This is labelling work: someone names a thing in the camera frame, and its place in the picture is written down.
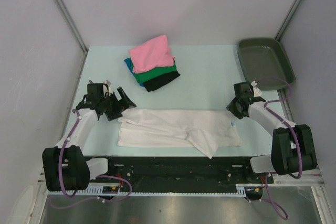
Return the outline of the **white t shirt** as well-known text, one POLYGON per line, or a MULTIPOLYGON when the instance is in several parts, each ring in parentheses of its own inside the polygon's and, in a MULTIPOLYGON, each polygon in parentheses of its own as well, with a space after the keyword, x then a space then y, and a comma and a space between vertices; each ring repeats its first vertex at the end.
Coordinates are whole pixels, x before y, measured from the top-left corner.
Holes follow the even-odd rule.
POLYGON ((243 143, 228 111, 130 109, 119 122, 123 147, 194 147, 212 158, 220 147, 243 143))

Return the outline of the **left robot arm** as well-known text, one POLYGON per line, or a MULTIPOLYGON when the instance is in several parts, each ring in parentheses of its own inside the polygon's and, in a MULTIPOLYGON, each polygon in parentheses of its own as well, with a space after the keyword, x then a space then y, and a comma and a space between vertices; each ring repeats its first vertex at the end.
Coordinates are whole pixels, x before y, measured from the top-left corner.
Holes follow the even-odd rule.
POLYGON ((87 93, 73 109, 76 120, 71 129, 54 147, 42 153, 45 182, 49 191, 84 190, 89 182, 100 177, 105 182, 115 178, 116 169, 106 158, 86 160, 82 148, 101 116, 108 121, 136 105, 122 87, 113 92, 108 82, 87 84, 87 93))

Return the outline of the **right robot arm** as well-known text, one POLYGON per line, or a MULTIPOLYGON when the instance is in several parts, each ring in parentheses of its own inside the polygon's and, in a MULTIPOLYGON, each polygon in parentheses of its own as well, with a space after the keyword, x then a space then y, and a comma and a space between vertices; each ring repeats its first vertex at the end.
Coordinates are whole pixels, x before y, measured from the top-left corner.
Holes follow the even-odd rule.
POLYGON ((257 82, 240 82, 234 85, 235 97, 226 107, 236 118, 250 118, 262 126, 272 137, 271 153, 250 159, 242 169, 243 179, 254 183, 262 173, 290 175, 299 179, 302 173, 317 167, 311 128, 285 119, 262 97, 257 82))

